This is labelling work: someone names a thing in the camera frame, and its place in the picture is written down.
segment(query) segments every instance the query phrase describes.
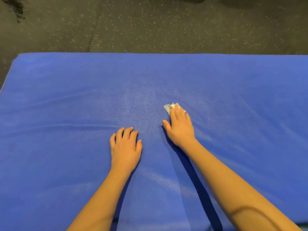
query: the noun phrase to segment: left hand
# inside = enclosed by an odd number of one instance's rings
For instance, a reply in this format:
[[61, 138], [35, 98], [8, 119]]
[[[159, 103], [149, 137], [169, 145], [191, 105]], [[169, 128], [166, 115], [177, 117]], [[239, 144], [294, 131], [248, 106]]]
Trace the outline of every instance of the left hand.
[[110, 147], [112, 170], [119, 170], [131, 174], [131, 172], [136, 168], [141, 157], [142, 143], [141, 140], [138, 140], [136, 143], [138, 131], [133, 130], [133, 127], [127, 129], [122, 127], [118, 130], [117, 134], [111, 136]]

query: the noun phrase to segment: speckled rubber flooring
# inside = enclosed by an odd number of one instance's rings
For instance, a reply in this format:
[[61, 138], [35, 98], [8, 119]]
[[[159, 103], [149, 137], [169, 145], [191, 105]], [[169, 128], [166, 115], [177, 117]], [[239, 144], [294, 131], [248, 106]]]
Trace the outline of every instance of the speckled rubber flooring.
[[1, 84], [25, 52], [308, 54], [308, 0], [2, 0], [0, 26]]

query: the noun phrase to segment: wipe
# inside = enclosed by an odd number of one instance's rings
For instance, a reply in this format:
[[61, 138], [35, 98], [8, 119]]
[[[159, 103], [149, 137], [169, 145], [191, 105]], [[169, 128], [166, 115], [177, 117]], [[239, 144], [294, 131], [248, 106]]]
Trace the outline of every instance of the wipe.
[[174, 106], [176, 105], [175, 103], [172, 103], [172, 104], [166, 104], [164, 106], [165, 110], [167, 111], [167, 113], [169, 114], [170, 116], [170, 109], [173, 108], [174, 109]]

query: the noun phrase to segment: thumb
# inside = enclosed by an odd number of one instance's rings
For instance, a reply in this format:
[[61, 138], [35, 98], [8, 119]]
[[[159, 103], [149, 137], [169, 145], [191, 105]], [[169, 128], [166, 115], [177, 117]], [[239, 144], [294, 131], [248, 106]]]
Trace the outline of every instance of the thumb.
[[141, 151], [142, 151], [142, 142], [141, 140], [138, 140], [136, 143], [136, 152], [141, 154]]
[[167, 122], [166, 120], [163, 120], [163, 124], [164, 124], [164, 128], [167, 131], [167, 133], [171, 131], [171, 125], [169, 124], [169, 122]]

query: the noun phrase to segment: blue gymnastics mat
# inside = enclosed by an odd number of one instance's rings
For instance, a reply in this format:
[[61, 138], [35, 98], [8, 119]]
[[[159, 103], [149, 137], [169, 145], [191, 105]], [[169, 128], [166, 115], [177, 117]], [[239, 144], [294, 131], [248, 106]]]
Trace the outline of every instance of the blue gymnastics mat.
[[307, 75], [307, 56], [19, 55], [0, 93], [0, 229], [67, 229], [110, 169], [110, 136], [133, 126], [144, 149], [112, 228], [231, 230], [166, 138], [163, 106], [172, 102], [210, 152], [307, 222]]

